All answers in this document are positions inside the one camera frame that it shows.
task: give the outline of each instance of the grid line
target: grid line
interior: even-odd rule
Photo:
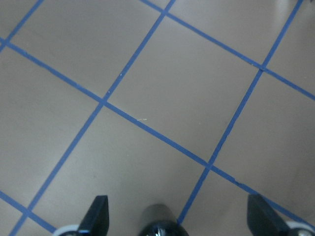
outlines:
[[[141,42],[140,46],[137,48],[137,50],[135,51],[135,53],[132,55],[131,59],[129,60],[129,62],[127,63],[127,65],[124,67],[123,71],[120,73],[120,75],[117,77],[117,79],[114,81],[113,85],[110,87],[110,89],[107,91],[107,93],[104,95],[102,101],[99,102],[98,106],[95,108],[95,110],[92,112],[92,114],[90,115],[90,117],[88,118],[88,120],[85,122],[84,126],[81,128],[81,130],[79,131],[79,133],[76,135],[76,137],[74,138],[74,140],[71,142],[70,146],[68,147],[68,149],[66,150],[66,152],[64,153],[64,155],[61,157],[61,159],[59,160],[59,162],[57,163],[57,165],[55,166],[55,168],[52,170],[52,172],[49,174],[49,176],[47,177],[47,179],[45,180],[44,184],[41,186],[41,188],[39,189],[39,191],[36,193],[35,197],[33,198],[33,200],[31,201],[30,205],[28,206],[28,211],[24,212],[23,215],[21,216],[21,218],[18,220],[18,222],[16,223],[16,225],[14,226],[14,228],[12,229],[12,231],[10,232],[9,236],[15,236],[19,229],[21,228],[21,226],[24,224],[25,220],[27,219],[27,217],[29,217],[30,212],[34,209],[34,207],[36,206],[36,204],[38,203],[38,201],[40,200],[40,198],[42,197],[42,195],[44,194],[44,192],[46,191],[46,189],[48,188],[48,186],[50,185],[50,183],[52,182],[52,180],[54,179],[54,177],[57,175],[58,171],[61,169],[61,167],[63,166],[63,164],[65,163],[65,161],[67,160],[67,158],[69,157],[69,155],[71,154],[71,152],[73,151],[73,149],[76,147],[76,145],[78,144],[78,142],[80,141],[80,139],[82,138],[82,136],[84,135],[84,133],[86,132],[86,130],[90,127],[91,123],[94,121],[95,117],[98,115],[99,111],[101,110],[101,108],[103,107],[103,103],[107,102],[107,100],[109,99],[109,97],[111,96],[112,92],[116,89],[116,87],[118,86],[118,84],[121,82],[121,80],[123,79],[124,75],[127,73],[127,71],[129,70],[129,68],[132,66],[132,64],[134,63],[134,61],[137,59],[137,57],[139,56],[139,54],[141,53],[142,49],[145,47],[145,45],[147,44],[147,42],[149,41],[149,39],[151,38],[152,34],[155,32],[155,30],[158,28],[159,24],[162,22],[163,18],[165,17],[166,12],[171,8],[171,6],[175,3],[176,0],[170,0],[170,2],[168,3],[168,5],[166,6],[165,10],[160,14],[160,16],[158,17],[158,19],[156,20],[156,22],[154,23],[154,25],[151,27],[151,29],[149,30],[148,34],[146,35],[146,37],[143,39],[143,41]],[[32,9],[29,11],[31,13],[34,13],[34,11],[37,9],[38,7],[32,7]],[[25,23],[25,21],[29,18],[31,14],[27,14],[28,17],[24,17],[23,18],[23,23],[19,23],[18,26],[15,29],[20,29],[21,26]],[[5,41],[5,43],[3,43],[1,45],[1,47],[5,47],[8,44],[8,41]],[[56,70],[54,70],[51,67],[45,67],[46,69],[48,69],[50,72],[53,72],[54,74],[57,74],[58,77],[62,77],[62,79],[64,81],[66,81],[67,83],[70,83],[70,79],[68,79],[65,76],[62,76],[62,74],[58,74]]]
[[[17,24],[9,36],[0,45],[0,53],[5,48],[5,46],[10,42],[10,40],[16,35],[20,28],[25,24],[25,22],[31,17],[31,15],[38,9],[38,7],[44,2],[44,0],[38,0],[33,7],[27,12],[27,14],[22,18],[22,20]]]
[[[140,0],[141,2],[143,2],[144,4],[150,6],[151,8],[161,12],[162,9],[160,7],[158,7],[157,5],[155,5],[154,3],[151,3],[149,0]],[[305,89],[297,86],[296,84],[294,84],[293,82],[290,82],[289,80],[285,79],[284,77],[278,75],[277,73],[273,72],[272,70],[266,68],[265,66],[261,65],[260,63],[256,62],[253,59],[250,59],[249,57],[243,55],[242,53],[236,51],[235,49],[229,47],[228,45],[220,42],[219,40],[211,37],[210,35],[206,34],[205,32],[197,29],[196,27],[188,24],[187,22],[183,21],[182,19],[174,16],[171,13],[167,13],[166,16],[172,20],[174,20],[175,22],[177,22],[178,24],[186,27],[187,29],[195,32],[196,34],[198,34],[199,36],[209,40],[210,42],[213,42],[214,44],[218,45],[219,47],[225,49],[226,51],[232,53],[233,55],[237,56],[238,58],[244,60],[245,62],[247,62],[248,64],[257,67],[258,69],[261,69],[262,71],[268,73],[269,75],[272,75],[273,77],[275,77],[276,79],[278,79],[279,81],[285,83],[286,85],[292,87],[294,90],[297,90],[298,92],[306,95],[307,97],[311,98],[312,100],[315,100],[315,95],[311,94],[310,92],[306,91]]]
[[[272,55],[275,53],[275,51],[276,51],[278,45],[280,44],[281,40],[283,39],[283,37],[284,37],[284,35],[285,35],[285,33],[286,33],[288,27],[289,27],[290,24],[292,23],[292,21],[293,21],[293,19],[294,19],[294,16],[296,15],[297,11],[299,10],[299,8],[300,8],[302,2],[303,2],[303,0],[299,0],[299,1],[297,2],[297,4],[295,5],[294,9],[292,10],[292,12],[290,13],[290,16],[288,17],[288,19],[287,19],[285,25],[283,26],[282,30],[280,31],[280,33],[279,33],[279,35],[278,35],[278,37],[277,37],[275,43],[274,43],[273,46],[271,47],[270,51],[268,52],[267,57],[265,58],[265,60],[264,60],[264,62],[263,62],[263,64],[262,64],[262,66],[263,66],[264,68],[267,66],[267,64],[268,64],[268,62],[270,61]],[[215,160],[216,160],[216,158],[217,158],[217,156],[218,156],[218,154],[219,154],[219,152],[220,152],[220,150],[221,150],[221,148],[222,148],[222,146],[223,146],[223,144],[224,144],[224,142],[225,142],[227,136],[228,136],[228,135],[230,134],[230,132],[232,131],[233,126],[234,126],[234,124],[235,124],[237,118],[239,117],[239,115],[240,115],[241,112],[243,111],[243,108],[245,107],[245,105],[246,105],[246,103],[247,103],[247,101],[248,101],[248,99],[249,99],[251,93],[253,92],[255,86],[257,85],[257,83],[258,83],[258,81],[259,81],[259,79],[260,79],[262,73],[263,73],[263,71],[262,71],[261,69],[259,69],[259,71],[257,72],[257,74],[256,74],[256,76],[255,76],[253,82],[251,83],[251,85],[250,85],[250,87],[248,88],[248,90],[247,90],[245,96],[243,97],[243,99],[242,99],[240,105],[238,106],[237,110],[235,111],[235,113],[234,113],[234,115],[233,115],[231,121],[229,122],[229,124],[228,124],[226,130],[224,131],[224,133],[223,133],[223,135],[222,135],[222,137],[221,137],[221,139],[220,139],[218,145],[216,146],[216,148],[215,148],[213,154],[212,154],[211,157],[210,157],[210,160],[209,160],[209,162],[208,162],[207,167],[205,168],[204,172],[203,172],[202,175],[200,176],[200,178],[199,178],[199,180],[198,180],[196,186],[194,187],[194,189],[193,189],[192,193],[190,194],[190,196],[189,196],[189,198],[188,198],[188,200],[187,200],[187,202],[186,202],[186,204],[185,204],[185,206],[184,206],[182,212],[180,213],[180,215],[179,215],[179,217],[178,217],[178,223],[179,223],[179,224],[182,224],[182,222],[184,221],[185,216],[187,215],[187,213],[188,213],[188,211],[189,211],[189,209],[190,209],[190,207],[191,207],[193,201],[195,200],[195,198],[196,198],[196,196],[197,196],[197,194],[198,194],[198,192],[199,192],[199,190],[200,190],[200,188],[201,188],[201,186],[202,186],[202,184],[203,184],[203,181],[205,180],[206,176],[208,175],[209,171],[211,170],[211,168],[212,168],[212,166],[213,166],[213,164],[214,164],[214,162],[215,162]]]
[[[107,100],[109,99],[109,97],[111,96],[111,94],[113,93],[113,91],[116,89],[116,87],[119,85],[119,83],[121,82],[121,80],[123,79],[124,75],[127,73],[127,71],[129,70],[129,68],[132,66],[132,64],[134,63],[134,61],[137,59],[137,57],[139,56],[139,54],[141,53],[142,49],[145,47],[146,43],[149,41],[149,39],[151,38],[151,36],[153,35],[153,33],[155,32],[155,30],[157,29],[157,27],[159,26],[159,24],[161,23],[161,21],[163,20],[164,16],[167,16],[173,20],[175,20],[176,22],[178,22],[179,24],[193,30],[195,33],[199,34],[200,36],[203,36],[204,38],[212,41],[213,43],[217,44],[218,46],[226,49],[227,51],[229,51],[230,53],[238,56],[239,58],[241,58],[242,60],[246,61],[247,63],[257,67],[259,69],[255,79],[257,80],[255,82],[255,79],[253,80],[248,92],[254,89],[256,83],[259,80],[259,77],[261,76],[261,74],[263,72],[266,72],[270,75],[272,75],[273,77],[275,77],[276,79],[282,81],[283,83],[287,84],[288,86],[294,88],[295,90],[301,92],[302,94],[306,95],[307,97],[311,98],[312,100],[315,100],[315,96],[309,92],[307,92],[306,90],[300,88],[299,86],[295,85],[294,83],[290,82],[289,80],[285,79],[284,77],[278,75],[277,73],[269,70],[266,68],[267,63],[269,62],[270,58],[272,57],[275,49],[277,48],[278,44],[281,42],[281,39],[283,38],[285,31],[288,29],[290,23],[293,20],[293,12],[292,11],[291,15],[289,16],[285,26],[283,27],[283,30],[281,31],[280,35],[278,36],[275,44],[273,45],[272,49],[270,50],[269,54],[272,53],[270,55],[270,58],[267,60],[267,58],[265,59],[265,61],[267,61],[267,63],[265,63],[265,65],[260,65],[259,63],[255,62],[254,60],[242,55],[241,53],[235,51],[234,49],[228,47],[227,45],[217,41],[216,39],[210,37],[209,35],[203,33],[202,31],[198,30],[197,28],[194,28],[192,26],[190,26],[188,23],[180,20],[179,18],[173,16],[172,14],[170,14],[168,12],[168,10],[170,9],[170,7],[174,4],[175,0],[171,0],[169,2],[169,4],[167,5],[167,7],[162,10],[161,8],[157,7],[156,5],[154,5],[153,3],[150,3],[147,0],[140,0],[143,3],[149,5],[150,7],[154,8],[155,10],[158,10],[161,12],[159,18],[157,19],[157,21],[155,22],[155,24],[152,26],[152,28],[150,29],[150,31],[148,32],[148,34],[146,35],[146,37],[144,38],[144,40],[142,41],[142,43],[140,44],[140,46],[138,47],[138,49],[136,50],[136,52],[133,54],[133,56],[130,58],[129,62],[127,63],[127,65],[124,67],[124,69],[122,70],[122,72],[120,73],[120,75],[116,78],[115,82],[113,83],[113,85],[111,86],[111,88],[107,91],[107,93],[105,94],[105,96],[103,98],[98,97],[97,95],[95,95],[93,92],[89,91],[88,89],[84,88],[83,86],[81,86],[80,84],[74,82],[73,80],[71,80],[70,78],[68,78],[67,76],[63,75],[62,73],[58,72],[57,70],[53,69],[52,67],[48,66],[47,64],[41,62],[40,60],[36,59],[35,57],[33,57],[32,55],[28,54],[26,51],[22,50],[21,48],[19,48],[18,46],[10,43],[11,38],[17,33],[17,31],[23,26],[23,24],[25,23],[25,21],[31,16],[31,14],[33,14],[35,12],[35,10],[40,6],[40,4],[43,2],[43,0],[39,0],[37,1],[37,3],[31,8],[31,10],[27,13],[27,15],[22,19],[22,21],[14,28],[14,30],[11,32],[11,34],[8,36],[7,39],[2,39],[0,38],[0,42],[2,43],[0,45],[0,52],[3,50],[3,48],[5,46],[11,48],[12,50],[18,52],[19,54],[21,54],[22,56],[26,57],[27,59],[33,61],[34,63],[36,63],[38,66],[41,66],[43,68],[45,68],[46,70],[48,70],[49,72],[51,72],[52,74],[54,74],[56,77],[62,79],[64,82],[70,84],[71,86],[75,87],[76,89],[78,89],[79,91],[81,91],[82,93],[84,93],[85,95],[89,96],[90,98],[94,99],[95,101],[99,102],[99,105],[96,107],[95,111],[91,114],[91,116],[89,117],[89,119],[87,120],[87,122],[85,123],[85,125],[83,126],[83,128],[79,131],[79,133],[77,134],[77,136],[75,137],[75,139],[72,141],[72,143],[70,144],[69,148],[67,149],[67,151],[65,152],[65,154],[62,156],[62,158],[60,159],[60,161],[58,162],[58,164],[56,165],[56,167],[53,169],[53,171],[51,172],[51,174],[49,175],[49,177],[47,178],[47,180],[45,181],[45,183],[43,184],[42,188],[39,190],[39,192],[36,194],[35,198],[32,200],[32,203],[30,204],[30,206],[28,208],[25,208],[24,206],[22,206],[21,204],[19,204],[17,201],[13,200],[12,198],[10,198],[9,196],[5,195],[4,193],[2,193],[0,191],[0,198],[3,199],[5,202],[9,203],[10,205],[12,205],[13,207],[15,207],[16,209],[18,209],[20,212],[23,213],[21,219],[23,218],[24,220],[20,223],[19,228],[15,231],[15,232],[11,232],[10,235],[15,235],[18,230],[20,229],[20,227],[22,226],[22,224],[24,223],[24,221],[27,219],[27,217],[31,218],[32,220],[34,220],[37,224],[39,224],[40,226],[42,226],[43,228],[47,229],[48,231],[52,232],[55,228],[53,226],[51,226],[49,223],[45,222],[42,218],[40,218],[39,216],[37,216],[36,214],[34,214],[32,212],[32,209],[35,207],[35,205],[37,204],[37,202],[39,201],[39,199],[41,198],[41,196],[43,195],[44,191],[47,189],[47,187],[49,186],[50,182],[52,181],[52,179],[54,178],[54,176],[56,176],[56,174],[58,173],[59,169],[62,167],[63,163],[66,161],[66,158],[70,155],[71,151],[75,148],[75,146],[77,145],[77,143],[79,142],[79,140],[81,139],[81,137],[83,136],[83,134],[85,133],[85,131],[89,128],[89,126],[91,125],[92,121],[95,119],[95,117],[97,116],[97,114],[99,113],[99,111],[101,110],[102,106],[105,106],[106,108],[112,110],[113,112],[117,113],[118,115],[124,117],[125,119],[129,120],[130,122],[132,122],[133,124],[137,125],[138,127],[140,127],[141,129],[145,130],[146,132],[154,135],[155,137],[157,137],[158,139],[164,141],[165,143],[169,144],[170,146],[172,146],[173,148],[177,149],[178,151],[182,152],[183,154],[185,154],[186,156],[190,157],[191,159],[193,159],[194,161],[196,161],[197,163],[205,166],[205,170],[203,171],[201,177],[199,178],[199,181],[197,182],[193,192],[196,192],[196,194],[198,193],[203,181],[205,180],[205,178],[207,177],[208,173],[211,171],[215,172],[216,174],[220,175],[221,177],[223,177],[224,179],[232,182],[233,184],[237,185],[238,187],[242,188],[243,190],[249,192],[249,193],[257,193],[255,190],[251,189],[250,187],[248,187],[247,185],[238,183],[235,178],[233,178],[232,176],[230,176],[229,174],[223,172],[222,170],[220,170],[219,168],[215,167],[213,165],[215,158],[210,158],[209,162],[207,163],[206,161],[204,161],[203,159],[201,159],[200,157],[198,157],[197,155],[193,154],[192,152],[190,152],[189,150],[185,149],[184,147],[180,146],[179,144],[177,144],[176,142],[174,142],[173,140],[163,136],[162,134],[158,133],[157,131],[155,131],[154,129],[148,127],[147,125],[137,121],[135,118],[133,118],[132,116],[130,116],[129,114],[123,112],[122,110],[120,110],[119,108],[113,106],[112,104],[108,103]],[[303,0],[299,0],[297,5],[295,6],[294,9],[296,9],[296,12],[299,8],[299,6],[302,4]],[[244,106],[246,104],[246,101],[248,100],[250,93],[248,95],[248,97],[245,99],[244,102]],[[229,124],[227,129],[232,129],[233,128],[233,124],[235,123],[236,119],[231,120],[231,125]],[[293,213],[291,213],[290,211],[288,211],[287,209],[281,207],[280,205],[276,204],[275,202],[265,198],[268,203],[275,209],[279,210],[280,212],[282,212],[283,214],[289,216],[290,218],[292,218],[293,220],[299,221],[299,222],[304,222],[308,225],[310,225],[311,227],[315,228],[314,226],[312,226],[311,224],[309,224],[308,222],[304,221],[303,219],[301,219],[300,217],[294,215]],[[179,222],[180,222],[180,218],[182,217],[182,221],[185,217],[184,216],[180,216],[179,217]]]
[[[29,210],[27,208],[25,208],[23,205],[18,203],[16,200],[11,198],[10,196],[3,193],[1,190],[0,190],[0,199],[2,199],[3,201],[5,201],[6,203],[8,203],[9,205],[11,205],[12,207],[14,207],[15,209],[17,209],[18,211],[20,211],[23,214],[27,212],[30,219],[32,219],[34,222],[36,222],[37,224],[39,224],[41,227],[48,230],[49,232],[53,233],[56,230],[56,228],[54,226],[52,226],[47,221],[40,218],[35,213],[29,212]]]

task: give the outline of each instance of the floor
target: floor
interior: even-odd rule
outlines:
[[[249,236],[249,193],[315,225],[314,11],[2,0],[0,235],[49,236],[105,194],[110,236],[156,203],[191,236]]]

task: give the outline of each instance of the black cylinder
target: black cylinder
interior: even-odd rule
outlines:
[[[143,211],[140,227],[139,236],[189,236],[185,229],[176,223],[172,211],[162,204],[149,206]]]

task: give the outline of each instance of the floor tile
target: floor tile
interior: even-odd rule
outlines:
[[[8,235],[22,215],[17,209],[0,199],[0,229],[1,235]]]
[[[0,81],[0,186],[27,206],[97,104],[8,48]]]
[[[2,0],[0,3],[0,37],[7,38],[36,0]]]
[[[103,108],[34,212],[55,227],[81,221],[96,195],[108,195],[108,235],[136,235],[142,211],[163,203],[178,216],[203,168]]]
[[[247,197],[247,192],[210,172],[183,226],[193,236],[250,236],[246,222]]]
[[[12,41],[103,96],[158,16],[138,0],[47,0]]]
[[[51,233],[28,218],[18,231],[17,236],[51,236]]]
[[[109,101],[208,160],[256,72],[165,18]]]
[[[304,1],[268,67],[315,94],[315,4]]]
[[[294,0],[178,0],[170,12],[262,63],[295,4]]]
[[[215,165],[314,224],[314,119],[314,101],[265,74]]]

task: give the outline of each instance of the beige floor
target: beige floor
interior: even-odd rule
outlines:
[[[191,236],[249,236],[254,192],[315,225],[314,11],[0,1],[0,235],[49,236],[100,194],[110,236],[155,203]]]

